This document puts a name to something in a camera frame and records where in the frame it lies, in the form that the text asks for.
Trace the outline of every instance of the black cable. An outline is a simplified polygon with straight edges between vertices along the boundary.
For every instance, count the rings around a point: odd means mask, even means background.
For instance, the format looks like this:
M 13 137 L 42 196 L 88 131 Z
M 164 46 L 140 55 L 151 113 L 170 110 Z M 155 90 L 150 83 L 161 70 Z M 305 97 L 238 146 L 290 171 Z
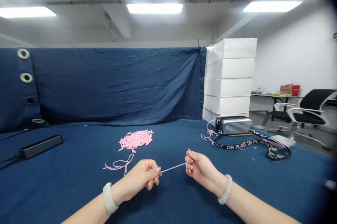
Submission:
M 12 156 L 12 157 L 6 159 L 6 160 L 3 160 L 3 161 L 1 161 L 0 163 L 4 163 L 4 162 L 11 161 L 11 160 L 13 160 L 13 159 L 18 158 L 19 156 L 21 156 L 21 153 L 17 153 L 16 155 L 14 155 L 14 156 Z
M 11 137 L 13 137 L 13 136 L 16 136 L 16 135 L 19 135 L 19 134 L 22 134 L 22 133 L 25 133 L 25 132 L 30 131 L 30 130 L 32 130 L 32 129 L 35 129 L 35 128 L 27 129 L 27 130 L 21 131 L 21 132 L 19 132 L 19 133 L 16 133 L 16 134 L 14 134 L 14 135 L 7 136 L 7 137 L 5 137 L 5 138 L 0 139 L 0 141 L 5 140 L 5 139 L 8 139 L 8 138 L 11 138 Z
M 7 167 L 9 167 L 9 166 L 11 166 L 11 165 L 13 165 L 13 164 L 15 164 L 15 163 L 21 161 L 21 160 L 22 160 L 21 158 L 17 158 L 17 159 L 15 159 L 14 161 L 12 161 L 12 162 L 6 164 L 5 166 L 1 167 L 0 170 L 3 170 L 3 169 L 5 169 L 5 168 L 7 168 Z

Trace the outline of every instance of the white box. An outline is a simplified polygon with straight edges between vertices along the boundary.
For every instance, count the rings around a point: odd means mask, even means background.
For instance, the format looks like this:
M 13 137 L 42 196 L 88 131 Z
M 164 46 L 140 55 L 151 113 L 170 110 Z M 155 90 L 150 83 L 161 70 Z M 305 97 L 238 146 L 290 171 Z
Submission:
M 203 119 L 207 122 L 210 122 L 212 120 L 215 120 L 218 116 L 221 117 L 229 117 L 229 116 L 246 116 L 249 117 L 249 113 L 238 113 L 238 114 L 216 114 L 206 108 L 203 108 Z M 215 127 L 216 121 L 212 121 L 210 124 L 212 124 Z
M 255 58 L 257 38 L 223 39 L 207 47 L 206 66 L 225 58 Z
M 205 80 L 251 78 L 254 75 L 254 58 L 222 59 L 206 66 Z
M 252 78 L 206 80 L 204 93 L 216 97 L 250 96 L 252 83 Z
M 250 96 L 214 97 L 204 95 L 204 108 L 216 114 L 248 113 Z

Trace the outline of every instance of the pile of pink yarn pieces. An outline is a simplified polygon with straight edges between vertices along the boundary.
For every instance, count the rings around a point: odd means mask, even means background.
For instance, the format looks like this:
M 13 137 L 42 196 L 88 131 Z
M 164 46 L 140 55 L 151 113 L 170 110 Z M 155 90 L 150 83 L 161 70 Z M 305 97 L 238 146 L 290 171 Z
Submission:
M 137 147 L 143 145 L 149 145 L 152 142 L 152 130 L 140 130 L 134 133 L 129 132 L 124 138 L 121 138 L 119 144 L 121 146 L 121 150 L 124 148 L 131 149 L 132 153 L 136 153 L 134 150 Z
M 210 141 L 212 142 L 212 145 L 213 145 L 213 144 L 214 144 L 214 141 L 211 140 L 211 136 L 212 136 L 213 134 L 217 134 L 217 133 L 216 133 L 215 131 L 211 130 L 211 129 L 208 129 L 206 133 L 209 134 L 209 136 L 206 137 L 205 135 L 200 135 L 201 138 L 204 139 L 204 140 L 206 140 L 206 139 L 210 140 Z

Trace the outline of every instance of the black lanyard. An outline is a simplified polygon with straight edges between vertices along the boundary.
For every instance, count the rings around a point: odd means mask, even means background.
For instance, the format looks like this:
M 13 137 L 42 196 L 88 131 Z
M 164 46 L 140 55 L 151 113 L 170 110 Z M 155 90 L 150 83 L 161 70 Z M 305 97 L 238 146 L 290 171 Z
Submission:
M 276 142 L 271 137 L 268 137 L 266 135 L 263 135 L 263 134 L 257 132 L 253 128 L 251 128 L 249 131 L 251 133 L 253 133 L 254 135 L 257 135 L 258 137 L 263 138 L 263 140 L 252 139 L 252 140 L 248 140 L 248 141 L 242 142 L 240 144 L 236 144 L 236 145 L 222 145 L 222 144 L 219 144 L 219 143 L 216 142 L 217 137 L 220 136 L 219 134 L 217 134 L 214 138 L 214 143 L 217 147 L 219 147 L 221 149 L 227 149 L 227 150 L 243 149 L 247 146 L 260 143 L 260 144 L 263 144 L 263 145 L 268 147 L 268 151 L 267 151 L 266 156 L 268 158 L 272 159 L 272 160 L 277 161 L 277 160 L 281 160 L 281 159 L 284 159 L 284 158 L 287 158 L 287 157 L 291 156 L 290 149 L 287 146 L 285 146 L 285 145 L 283 145 L 279 142 Z

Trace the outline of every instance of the pink string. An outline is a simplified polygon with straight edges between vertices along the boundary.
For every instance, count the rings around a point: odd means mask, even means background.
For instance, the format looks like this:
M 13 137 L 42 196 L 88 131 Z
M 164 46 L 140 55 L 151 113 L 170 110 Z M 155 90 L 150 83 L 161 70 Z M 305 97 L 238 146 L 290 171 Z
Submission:
M 212 145 L 213 145 L 213 144 L 214 144 L 214 141 L 211 140 L 211 136 L 212 136 L 213 134 L 216 134 L 216 132 L 213 131 L 213 130 L 211 130 L 211 129 L 208 129 L 206 133 L 209 134 L 209 136 L 206 137 L 205 135 L 200 135 L 201 138 L 204 139 L 204 140 L 206 140 L 206 139 L 210 140 L 210 141 L 212 142 Z
M 111 167 L 109 167 L 109 166 L 107 166 L 106 164 L 105 164 L 105 167 L 103 168 L 103 170 L 104 169 L 109 169 L 109 170 L 120 170 L 120 169 L 122 169 L 122 168 L 125 168 L 125 172 L 124 172 L 124 176 L 126 175 L 126 172 L 127 172 L 127 170 L 126 170 L 126 168 L 127 168 L 127 166 L 128 166 L 128 164 L 129 163 L 131 163 L 131 161 L 132 161 L 132 159 L 133 159 L 133 154 L 131 154 L 131 155 L 129 155 L 129 158 L 128 158 L 128 160 L 127 161 L 124 161 L 124 160 L 117 160 L 117 161 L 115 161 L 115 162 L 113 162 L 113 164 L 112 164 L 112 166 L 114 167 L 114 168 L 111 168 Z M 126 163 L 124 166 L 121 166 L 121 165 L 115 165 L 115 163 L 116 162 L 124 162 L 124 163 Z
M 121 138 L 119 141 L 121 146 L 119 151 L 123 150 L 124 148 L 133 150 L 143 145 L 149 145 L 149 143 L 152 142 L 152 134 L 153 131 L 149 131 L 148 129 L 136 131 L 134 133 L 127 133 L 127 135 L 124 138 Z
M 177 168 L 177 167 L 182 166 L 182 165 L 186 165 L 186 171 L 187 171 L 187 162 L 189 161 L 189 158 L 190 158 L 190 156 L 187 158 L 186 163 L 182 163 L 182 164 L 179 164 L 179 165 L 174 166 L 174 167 L 172 167 L 172 168 L 169 168 L 169 169 L 167 169 L 167 170 L 164 170 L 164 171 L 162 171 L 162 173 L 163 173 L 163 172 L 166 172 L 166 171 L 168 171 L 168 170 L 172 170 L 172 169 Z
M 180 164 L 180 165 L 177 165 L 177 166 L 174 166 L 174 167 L 169 168 L 169 169 L 167 169 L 167 170 L 164 170 L 164 171 L 162 171 L 162 173 L 163 173 L 163 172 L 166 172 L 166 171 L 168 171 L 168 170 L 172 170 L 172 169 L 177 168 L 177 167 L 182 166 L 182 165 L 185 165 L 185 163 L 182 163 L 182 164 Z

